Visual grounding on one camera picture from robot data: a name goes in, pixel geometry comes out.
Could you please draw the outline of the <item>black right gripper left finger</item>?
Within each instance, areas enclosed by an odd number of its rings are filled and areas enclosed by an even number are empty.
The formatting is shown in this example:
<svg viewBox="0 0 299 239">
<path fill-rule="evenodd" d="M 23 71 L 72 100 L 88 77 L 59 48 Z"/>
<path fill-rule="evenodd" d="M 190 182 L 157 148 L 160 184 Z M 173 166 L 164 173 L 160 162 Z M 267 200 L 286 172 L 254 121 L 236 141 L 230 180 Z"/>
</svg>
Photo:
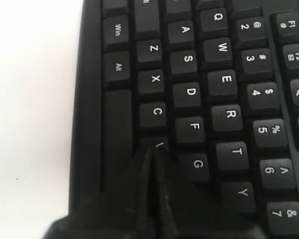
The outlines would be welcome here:
<svg viewBox="0 0 299 239">
<path fill-rule="evenodd" d="M 154 148 L 140 148 L 110 185 L 88 205 L 56 220 L 45 239 L 157 239 L 149 212 Z"/>
</svg>

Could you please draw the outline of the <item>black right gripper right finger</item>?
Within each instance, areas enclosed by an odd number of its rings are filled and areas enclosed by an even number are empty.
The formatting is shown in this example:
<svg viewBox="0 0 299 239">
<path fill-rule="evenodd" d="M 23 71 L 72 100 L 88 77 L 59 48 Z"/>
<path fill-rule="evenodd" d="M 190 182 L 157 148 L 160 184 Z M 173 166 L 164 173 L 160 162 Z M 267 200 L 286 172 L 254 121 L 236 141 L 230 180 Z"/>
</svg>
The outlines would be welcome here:
<svg viewBox="0 0 299 239">
<path fill-rule="evenodd" d="M 153 149 L 159 227 L 164 239 L 265 239 L 260 225 L 195 187 L 163 148 Z"/>
</svg>

